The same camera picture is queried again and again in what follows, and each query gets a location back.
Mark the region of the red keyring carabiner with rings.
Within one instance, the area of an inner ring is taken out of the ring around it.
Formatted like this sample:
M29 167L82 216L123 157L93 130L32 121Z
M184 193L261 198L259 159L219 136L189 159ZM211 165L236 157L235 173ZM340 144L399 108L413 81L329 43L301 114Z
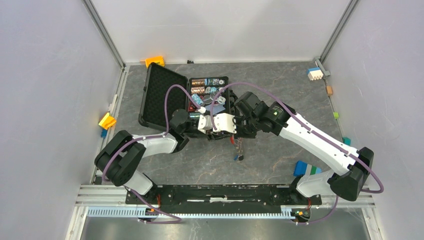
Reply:
M242 161L244 159L242 143L243 139L241 137L235 137L234 135L230 138L231 143L234 145L236 150L236 155L238 155L238 160L234 161Z

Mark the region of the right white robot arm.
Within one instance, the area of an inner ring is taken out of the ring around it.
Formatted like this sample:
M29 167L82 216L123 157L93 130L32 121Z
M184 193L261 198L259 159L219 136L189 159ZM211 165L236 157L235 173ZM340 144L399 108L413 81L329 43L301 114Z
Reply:
M301 175L289 189L289 199L302 204L309 197L335 194L354 202L362 191L373 164L374 152L368 147L356 149L307 123L288 105L275 101L267 106L252 92L238 98L234 107L236 136L255 138L257 132L272 133L294 142L323 161L330 169Z

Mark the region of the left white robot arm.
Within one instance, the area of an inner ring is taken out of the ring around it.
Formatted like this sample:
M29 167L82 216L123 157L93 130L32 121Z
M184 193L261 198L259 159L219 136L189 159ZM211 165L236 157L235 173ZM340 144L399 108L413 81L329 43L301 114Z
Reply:
M177 131L177 123L183 120L185 111L175 111L170 119L169 130L153 135L132 135L126 130L119 131L100 151L94 160L102 172L103 182L111 182L116 187L126 187L138 193L145 204L157 198L154 182L138 171L143 158L159 154L174 154L181 151L189 138Z

